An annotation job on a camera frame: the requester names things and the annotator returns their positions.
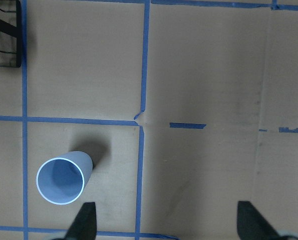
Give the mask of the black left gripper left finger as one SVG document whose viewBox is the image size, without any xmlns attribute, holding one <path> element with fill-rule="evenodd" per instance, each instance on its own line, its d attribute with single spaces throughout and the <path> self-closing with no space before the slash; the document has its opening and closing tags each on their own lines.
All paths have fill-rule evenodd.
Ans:
<svg viewBox="0 0 298 240">
<path fill-rule="evenodd" d="M 68 229 L 66 240 L 94 240 L 97 234 L 96 204 L 85 202 Z"/>
</svg>

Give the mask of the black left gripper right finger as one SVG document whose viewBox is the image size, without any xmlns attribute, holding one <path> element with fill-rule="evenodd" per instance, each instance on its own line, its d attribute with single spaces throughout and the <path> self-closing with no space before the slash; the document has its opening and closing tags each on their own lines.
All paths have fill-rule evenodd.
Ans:
<svg viewBox="0 0 298 240">
<path fill-rule="evenodd" d="M 238 201 L 237 233 L 241 240 L 276 240 L 281 237 L 250 201 Z"/>
</svg>

